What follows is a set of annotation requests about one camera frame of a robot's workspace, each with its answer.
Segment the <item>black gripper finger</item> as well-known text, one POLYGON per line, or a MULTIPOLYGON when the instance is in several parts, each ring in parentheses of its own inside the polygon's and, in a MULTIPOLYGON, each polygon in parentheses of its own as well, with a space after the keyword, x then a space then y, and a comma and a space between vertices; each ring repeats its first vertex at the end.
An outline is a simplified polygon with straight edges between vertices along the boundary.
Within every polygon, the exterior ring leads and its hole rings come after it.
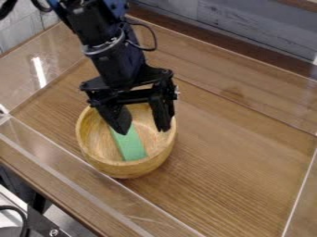
POLYGON ((118 134, 126 135, 132 121, 126 107, 117 104, 104 104, 96 107, 96 111, 109 127, 118 134))
POLYGON ((152 109, 152 117, 157 131, 165 132, 171 129, 171 120, 175 115, 173 101, 161 94, 149 97, 148 104, 152 109))

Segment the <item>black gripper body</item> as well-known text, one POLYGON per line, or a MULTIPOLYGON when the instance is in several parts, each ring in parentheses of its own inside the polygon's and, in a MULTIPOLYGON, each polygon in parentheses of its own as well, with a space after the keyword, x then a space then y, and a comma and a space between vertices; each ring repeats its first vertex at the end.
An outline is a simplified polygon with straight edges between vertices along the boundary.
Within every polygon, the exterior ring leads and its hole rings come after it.
POLYGON ((80 90, 90 106, 121 106, 153 103, 171 106, 176 99, 173 73, 151 67, 134 32, 117 29, 110 33, 80 31, 81 51, 92 61, 98 77, 82 82, 80 90))

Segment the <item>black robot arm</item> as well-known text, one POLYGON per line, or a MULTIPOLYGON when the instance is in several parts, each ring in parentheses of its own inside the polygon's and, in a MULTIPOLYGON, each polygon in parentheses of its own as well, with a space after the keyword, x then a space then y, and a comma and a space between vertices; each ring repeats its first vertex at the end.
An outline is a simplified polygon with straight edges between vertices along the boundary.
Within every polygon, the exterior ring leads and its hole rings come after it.
POLYGON ((98 76, 80 83, 88 103, 120 134, 126 134, 130 104, 149 105, 159 131, 171 129, 176 99, 173 73, 145 63, 134 22, 125 19, 126 0, 30 0, 42 12, 54 12, 81 43, 98 76))

